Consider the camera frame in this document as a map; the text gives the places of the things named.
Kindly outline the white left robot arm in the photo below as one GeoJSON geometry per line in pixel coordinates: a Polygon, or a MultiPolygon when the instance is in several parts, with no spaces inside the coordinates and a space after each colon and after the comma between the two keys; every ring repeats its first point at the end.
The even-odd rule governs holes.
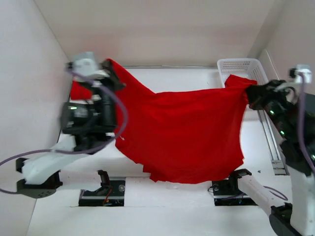
{"type": "Polygon", "coordinates": [[[96,154],[125,130],[128,113],[115,92],[124,88],[112,61],[100,65],[85,60],[70,62],[70,73],[92,92],[90,102],[65,102],[60,127],[66,139],[50,149],[20,154],[16,170],[23,178],[16,183],[17,193],[34,199],[53,195],[63,189],[82,189],[104,195],[111,189],[108,173],[67,171],[67,165],[96,154]]]}

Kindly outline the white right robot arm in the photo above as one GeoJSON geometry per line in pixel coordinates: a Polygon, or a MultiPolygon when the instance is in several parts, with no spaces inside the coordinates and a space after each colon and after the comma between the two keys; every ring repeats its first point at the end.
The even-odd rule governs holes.
{"type": "Polygon", "coordinates": [[[302,91],[296,103],[286,98],[290,87],[272,80],[249,86],[246,94],[253,110],[264,110],[283,138],[280,144],[291,179],[292,201],[280,191],[260,184],[246,169],[234,171],[227,187],[253,200],[268,216],[278,236],[315,234],[315,115],[305,108],[302,91]]]}

